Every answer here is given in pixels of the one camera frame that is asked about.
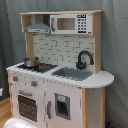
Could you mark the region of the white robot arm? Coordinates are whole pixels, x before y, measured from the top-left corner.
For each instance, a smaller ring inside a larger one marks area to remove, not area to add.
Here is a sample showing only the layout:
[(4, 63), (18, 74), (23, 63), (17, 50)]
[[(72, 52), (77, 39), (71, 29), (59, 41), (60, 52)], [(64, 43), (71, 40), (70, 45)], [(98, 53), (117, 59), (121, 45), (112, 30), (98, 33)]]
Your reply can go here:
[(11, 118), (7, 121), (7, 128), (37, 128), (36, 126), (18, 118)]

